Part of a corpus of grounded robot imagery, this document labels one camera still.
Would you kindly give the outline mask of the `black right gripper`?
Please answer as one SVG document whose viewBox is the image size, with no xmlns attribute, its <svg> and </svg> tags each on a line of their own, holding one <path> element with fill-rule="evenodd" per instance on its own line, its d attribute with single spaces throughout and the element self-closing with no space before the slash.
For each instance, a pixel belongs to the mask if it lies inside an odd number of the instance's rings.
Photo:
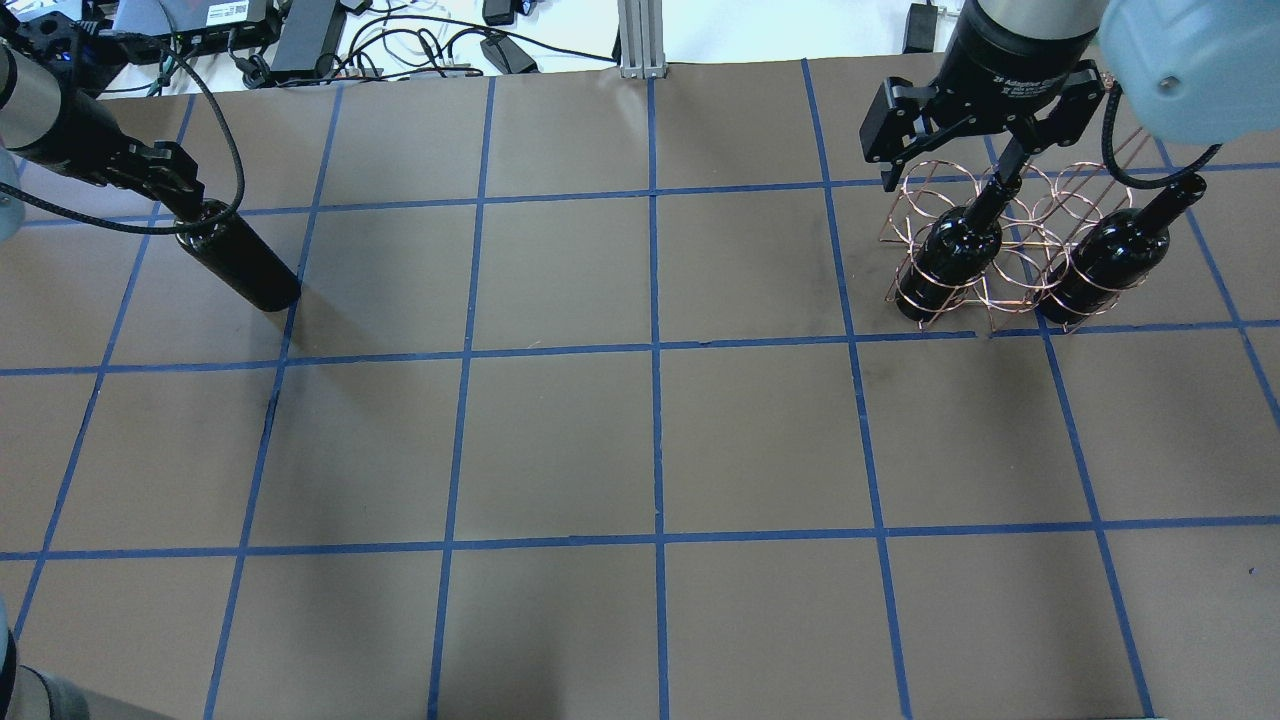
<svg viewBox="0 0 1280 720">
<path fill-rule="evenodd" d="M 1020 184 L 1032 158 L 1079 141 L 1105 87 L 1084 56 L 1105 1 L 966 1 L 934 78 L 891 76 L 859 128 L 861 152 L 893 192 L 914 158 L 954 138 L 1009 132 L 995 174 Z"/>
</svg>

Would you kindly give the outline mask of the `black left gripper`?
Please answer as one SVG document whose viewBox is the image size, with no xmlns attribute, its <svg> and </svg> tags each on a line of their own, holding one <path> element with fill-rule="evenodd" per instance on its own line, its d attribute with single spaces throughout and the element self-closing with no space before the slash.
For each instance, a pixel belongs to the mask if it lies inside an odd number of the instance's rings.
<svg viewBox="0 0 1280 720">
<path fill-rule="evenodd" d="M 92 151 L 99 174 L 116 187 L 159 201 L 180 222 L 206 217 L 198 163 L 174 141 L 154 146 L 136 140 L 101 143 Z"/>
</svg>

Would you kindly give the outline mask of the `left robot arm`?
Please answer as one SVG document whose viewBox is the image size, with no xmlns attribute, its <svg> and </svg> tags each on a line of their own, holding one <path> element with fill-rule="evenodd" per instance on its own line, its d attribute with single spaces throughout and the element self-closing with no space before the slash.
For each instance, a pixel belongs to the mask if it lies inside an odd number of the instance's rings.
<svg viewBox="0 0 1280 720">
<path fill-rule="evenodd" d="M 97 99 L 35 56 L 22 23 L 3 10 L 3 146 L 87 184 L 160 202 L 178 225 L 210 218 L 196 160 L 175 141 L 146 143 L 120 129 Z"/>
</svg>

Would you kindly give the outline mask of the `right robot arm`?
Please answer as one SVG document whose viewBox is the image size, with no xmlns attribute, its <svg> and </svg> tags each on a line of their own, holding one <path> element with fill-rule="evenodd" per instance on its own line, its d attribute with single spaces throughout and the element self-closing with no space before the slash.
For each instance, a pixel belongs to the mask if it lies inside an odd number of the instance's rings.
<svg viewBox="0 0 1280 720">
<path fill-rule="evenodd" d="M 859 129 L 863 156 L 899 186 L 906 164 L 954 138 L 1006 132 L 997 170 L 1019 174 L 1074 145 L 1098 108 L 1128 99 L 1156 138 L 1219 147 L 1277 128 L 1275 1 L 968 1 L 937 76 L 891 76 Z"/>
</svg>

